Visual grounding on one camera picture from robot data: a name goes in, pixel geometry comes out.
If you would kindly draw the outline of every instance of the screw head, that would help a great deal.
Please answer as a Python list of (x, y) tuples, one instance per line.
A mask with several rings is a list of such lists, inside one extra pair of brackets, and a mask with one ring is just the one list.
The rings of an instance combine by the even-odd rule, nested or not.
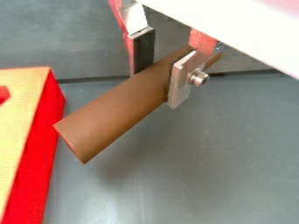
[(196, 68), (189, 73), (189, 83), (196, 86), (197, 88), (201, 88), (204, 84), (206, 83), (209, 79), (209, 75), (204, 73), (198, 68)]

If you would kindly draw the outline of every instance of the silver bracket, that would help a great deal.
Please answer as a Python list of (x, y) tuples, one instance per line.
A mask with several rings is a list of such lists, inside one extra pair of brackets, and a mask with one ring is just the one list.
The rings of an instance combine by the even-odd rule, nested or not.
[(202, 72), (205, 62), (220, 53), (222, 44), (196, 30), (190, 30), (189, 46), (196, 48), (172, 65), (166, 105), (176, 109), (188, 98), (192, 84), (201, 87), (208, 75)]

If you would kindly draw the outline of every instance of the gray floor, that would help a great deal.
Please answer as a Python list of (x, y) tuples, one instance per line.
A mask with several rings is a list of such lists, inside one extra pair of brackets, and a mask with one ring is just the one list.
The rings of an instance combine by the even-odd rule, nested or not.
[[(186, 42), (189, 29), (148, 11), (154, 58)], [(108, 0), (0, 3), (0, 67), (50, 66), (57, 79), (128, 76), (126, 50)]]
[[(121, 79), (61, 84), (65, 114)], [(58, 142), (45, 224), (296, 224), (299, 82), (212, 77), (82, 165)]]

